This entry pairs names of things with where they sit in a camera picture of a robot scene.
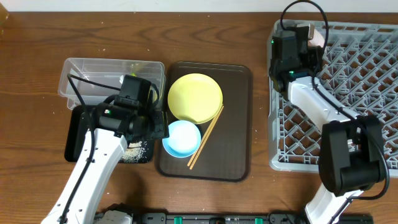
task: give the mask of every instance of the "transparent plastic bin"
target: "transparent plastic bin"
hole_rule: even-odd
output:
[[[324,22],[284,20],[284,25],[304,22],[313,23],[325,36]],[[318,77],[347,108],[379,118],[390,176],[398,177],[398,26],[329,22],[329,28],[326,65]],[[279,29],[277,21],[274,32]],[[267,41],[268,69],[272,35]],[[271,80],[269,85],[269,165],[275,170],[318,172],[321,133],[273,89]],[[349,149],[358,150],[353,145]]]
[[[80,104],[80,101],[68,81],[68,73],[96,83],[117,88],[120,88],[122,85],[121,77],[135,74],[135,76],[145,78],[156,85],[160,95],[159,103],[156,108],[161,108],[165,85],[164,72],[165,68],[162,62],[100,58],[68,58],[63,65],[58,93],[60,96],[68,98],[67,106],[72,110],[75,106]],[[116,90],[92,85],[76,79],[73,79],[73,82],[87,105],[97,105],[103,102],[109,95],[118,94]]]

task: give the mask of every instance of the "chopsticks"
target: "chopsticks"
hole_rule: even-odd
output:
[[[213,120],[211,120],[211,123],[210,123],[209,127],[207,128],[205,134],[203,135],[203,138],[201,139],[201,142],[200,142],[200,145],[199,145],[199,149],[195,151],[195,153],[193,154],[193,156],[191,157],[191,159],[189,160],[189,162],[187,164],[187,166],[190,166],[189,169],[192,169],[193,166],[195,165],[195,163],[197,162],[197,159],[199,158],[201,150],[205,146],[205,144],[207,142],[207,139],[209,138],[209,135],[210,135],[211,131],[213,130],[215,124],[217,123],[217,120],[220,117],[220,114],[223,111],[223,109],[224,109],[224,105],[221,107],[220,111],[213,118]]]

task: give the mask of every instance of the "bowl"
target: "bowl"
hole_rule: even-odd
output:
[[[164,149],[177,158],[191,156],[200,146],[198,127],[189,121],[175,121],[169,125],[169,138],[162,140]]]
[[[214,79],[193,73],[184,75],[170,87],[167,103],[179,120],[202,124],[213,119],[223,105],[223,93]]]

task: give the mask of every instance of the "brown tray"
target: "brown tray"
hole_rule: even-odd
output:
[[[224,110],[192,170],[187,166],[190,157],[175,158],[168,154],[163,146],[156,152],[155,166],[167,177],[242,181],[250,170],[251,72],[239,65],[177,62],[169,70],[165,96],[178,78],[190,73],[208,75],[219,84],[223,91]],[[167,97],[165,102],[170,124],[177,119],[167,106]],[[197,125],[202,136],[210,122]]]

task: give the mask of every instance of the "wood grain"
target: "wood grain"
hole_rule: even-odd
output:
[[[68,57],[238,64],[253,73],[251,173],[238,184],[162,177],[154,163],[118,164],[99,210],[112,203],[169,212],[299,211],[317,174],[268,165],[266,40],[279,13],[12,13],[0,42],[0,223],[38,223],[60,196],[74,164],[63,158],[71,111],[57,88]],[[320,20],[317,13],[286,18]],[[334,14],[330,21],[396,24],[398,14]],[[377,184],[366,195],[380,191]],[[394,223],[398,180],[385,197],[346,212]]]

